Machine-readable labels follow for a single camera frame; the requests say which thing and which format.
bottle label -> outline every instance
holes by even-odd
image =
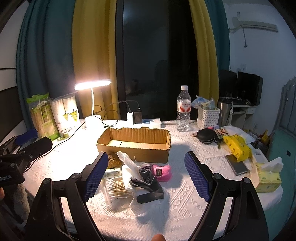
[[[177,104],[177,111],[180,113],[190,112],[191,110],[191,102],[180,102]]]

finger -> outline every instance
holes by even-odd
[[[0,188],[0,201],[4,198],[4,190],[3,188]]]
[[[152,237],[151,241],[166,241],[162,234],[156,234]]]

tissue box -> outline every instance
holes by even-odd
[[[257,192],[274,192],[281,184],[279,173],[261,171],[263,163],[253,163],[251,181]]]
[[[245,143],[244,138],[238,135],[223,136],[223,141],[227,144],[231,153],[237,158],[237,161],[244,161],[248,157],[252,157],[252,151]]]

cardboard box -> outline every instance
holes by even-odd
[[[274,192],[281,184],[279,173],[261,171],[264,163],[253,163],[250,173],[251,181],[257,192]]]
[[[97,143],[98,151],[121,151],[132,160],[167,163],[170,151],[168,130],[148,128],[106,129]]]

dark window glass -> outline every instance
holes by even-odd
[[[189,85],[193,99],[198,87],[188,1],[124,0],[123,32],[116,38],[123,41],[125,90],[118,89],[119,96],[138,101],[143,118],[175,120],[181,85]]]

